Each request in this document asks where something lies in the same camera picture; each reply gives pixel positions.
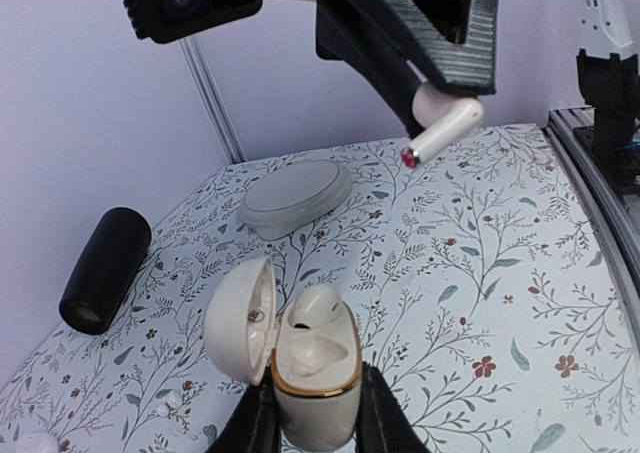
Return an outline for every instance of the floral tablecloth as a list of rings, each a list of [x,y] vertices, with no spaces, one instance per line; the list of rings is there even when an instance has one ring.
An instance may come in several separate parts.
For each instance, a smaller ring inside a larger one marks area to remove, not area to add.
[[[203,311],[226,272],[268,254],[280,311],[309,284],[340,290],[365,359],[434,453],[638,451],[639,370],[624,311],[542,132],[480,129],[418,171],[399,164],[405,144],[219,171],[155,229],[109,332],[61,326],[6,386],[0,449],[46,430],[69,452],[203,452],[244,389],[206,359]],[[274,242],[238,224],[258,178],[311,158],[350,169],[344,204]],[[184,404],[160,417],[172,389]]]

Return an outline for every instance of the black cylinder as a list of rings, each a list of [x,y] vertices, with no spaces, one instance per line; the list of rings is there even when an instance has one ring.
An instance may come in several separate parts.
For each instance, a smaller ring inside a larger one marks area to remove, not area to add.
[[[89,335],[107,331],[150,243],[151,228],[139,213],[129,208],[105,213],[62,295],[65,323]]]

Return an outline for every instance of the earbud charging case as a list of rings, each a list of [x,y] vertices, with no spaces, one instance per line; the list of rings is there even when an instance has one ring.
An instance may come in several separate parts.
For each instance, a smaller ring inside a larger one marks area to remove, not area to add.
[[[336,208],[351,193],[351,174],[335,161],[303,161],[258,180],[244,196],[238,220],[277,240]]]
[[[329,324],[296,328],[292,304],[276,321],[276,283],[268,257],[232,269],[205,315],[207,356],[225,375],[259,385],[269,361],[282,431],[306,451],[335,450],[351,438],[362,379],[362,350],[349,307]]]

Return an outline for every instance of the gold trim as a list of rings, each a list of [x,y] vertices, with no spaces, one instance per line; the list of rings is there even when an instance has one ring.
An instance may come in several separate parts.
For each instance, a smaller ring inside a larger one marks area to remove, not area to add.
[[[288,395],[303,398],[330,398],[332,396],[342,395],[343,393],[354,389],[358,385],[358,383],[360,383],[360,379],[362,378],[362,347],[360,345],[360,336],[358,335],[358,327],[356,325],[356,320],[353,317],[353,313],[351,313],[351,309],[346,304],[344,306],[349,312],[349,316],[351,317],[351,324],[353,326],[353,332],[356,336],[356,370],[353,373],[353,376],[344,385],[341,385],[332,390],[302,390],[300,388],[296,388],[286,383],[282,379],[282,376],[280,376],[278,366],[276,365],[276,348],[274,348],[273,350],[271,350],[271,374],[273,376],[274,384],[280,391]]]

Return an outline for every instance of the open case lid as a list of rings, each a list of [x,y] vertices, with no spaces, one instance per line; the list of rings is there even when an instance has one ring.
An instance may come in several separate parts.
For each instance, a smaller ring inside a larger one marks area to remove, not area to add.
[[[275,345],[276,282],[269,257],[233,268],[216,288],[204,319],[204,346],[220,372],[257,386]]]

